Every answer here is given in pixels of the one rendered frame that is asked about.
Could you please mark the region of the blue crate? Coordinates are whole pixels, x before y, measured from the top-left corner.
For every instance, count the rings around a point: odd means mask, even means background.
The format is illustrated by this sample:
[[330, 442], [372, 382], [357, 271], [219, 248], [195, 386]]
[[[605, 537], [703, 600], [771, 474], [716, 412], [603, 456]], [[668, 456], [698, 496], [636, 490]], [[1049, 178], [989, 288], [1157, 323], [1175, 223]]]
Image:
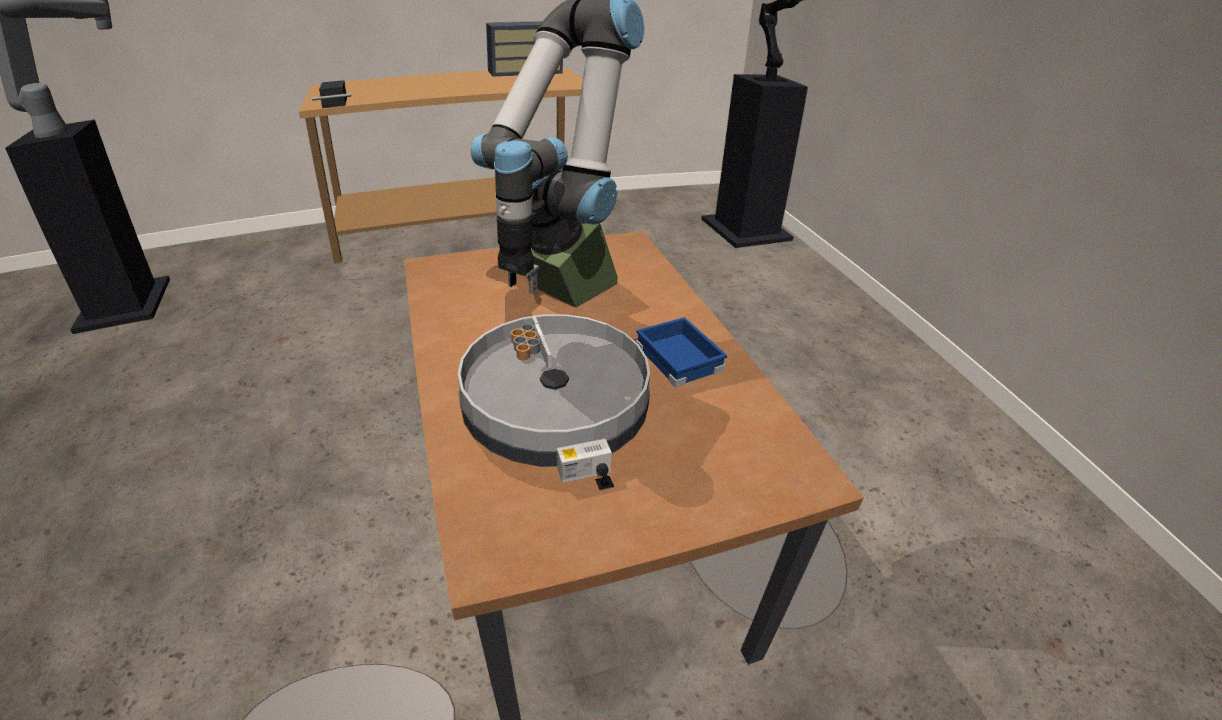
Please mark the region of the blue crate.
[[637, 334], [644, 354], [675, 388], [723, 372], [727, 354], [686, 317], [642, 328]]

